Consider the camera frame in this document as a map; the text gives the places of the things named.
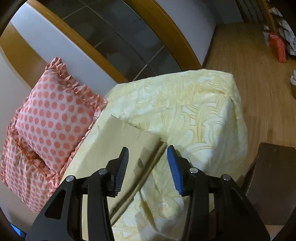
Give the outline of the dark brown wooden nightstand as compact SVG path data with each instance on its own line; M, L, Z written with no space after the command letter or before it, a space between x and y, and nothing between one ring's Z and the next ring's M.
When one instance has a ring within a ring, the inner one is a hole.
M265 225L285 225L295 209L295 148L261 143L246 196Z

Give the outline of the left polka dot pillow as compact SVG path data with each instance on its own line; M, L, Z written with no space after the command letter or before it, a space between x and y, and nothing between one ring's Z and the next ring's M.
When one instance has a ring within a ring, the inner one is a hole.
M34 212L39 213L55 190L61 176L50 170L16 130L16 117L6 128L1 158L1 180Z

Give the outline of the red patterned bag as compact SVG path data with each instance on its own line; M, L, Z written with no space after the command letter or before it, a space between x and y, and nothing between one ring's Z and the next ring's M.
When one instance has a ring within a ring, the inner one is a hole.
M285 43L277 33L269 33L269 46L281 63L287 62Z

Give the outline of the right polka dot pillow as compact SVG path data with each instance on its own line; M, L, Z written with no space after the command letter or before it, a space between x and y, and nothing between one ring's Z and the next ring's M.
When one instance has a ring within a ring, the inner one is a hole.
M60 173L107 100L76 81L54 58L25 100L16 129L46 166Z

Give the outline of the polka dot pillow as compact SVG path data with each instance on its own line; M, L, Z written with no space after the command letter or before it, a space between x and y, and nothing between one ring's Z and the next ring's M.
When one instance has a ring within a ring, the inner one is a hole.
M54 58L25 100L16 129L46 166L60 173L107 100L76 81Z
M61 176L50 170L16 130L16 117L6 128L1 158L1 180L34 212L39 213L55 190Z

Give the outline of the yellow floral bed sheet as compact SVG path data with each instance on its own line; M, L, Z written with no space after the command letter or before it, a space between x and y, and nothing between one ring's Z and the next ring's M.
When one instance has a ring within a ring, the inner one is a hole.
M122 190L108 199L116 240L179 240L189 199L175 189L172 145L194 167L238 180L248 136L232 74L191 70L118 84L75 152L65 176L91 175L129 149Z

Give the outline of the wooden framed glass door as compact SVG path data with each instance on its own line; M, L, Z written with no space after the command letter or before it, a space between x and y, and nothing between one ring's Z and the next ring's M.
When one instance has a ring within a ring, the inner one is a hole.
M202 67L156 1L1 1L1 48L31 87L60 57L100 94L118 83Z

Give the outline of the khaki beige pants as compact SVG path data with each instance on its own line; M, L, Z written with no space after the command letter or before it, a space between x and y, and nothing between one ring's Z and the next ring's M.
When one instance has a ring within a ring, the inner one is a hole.
M63 176L86 181L79 218L83 238L113 238L107 228L127 209L165 148L159 135L141 131L115 116L102 127L94 123Z

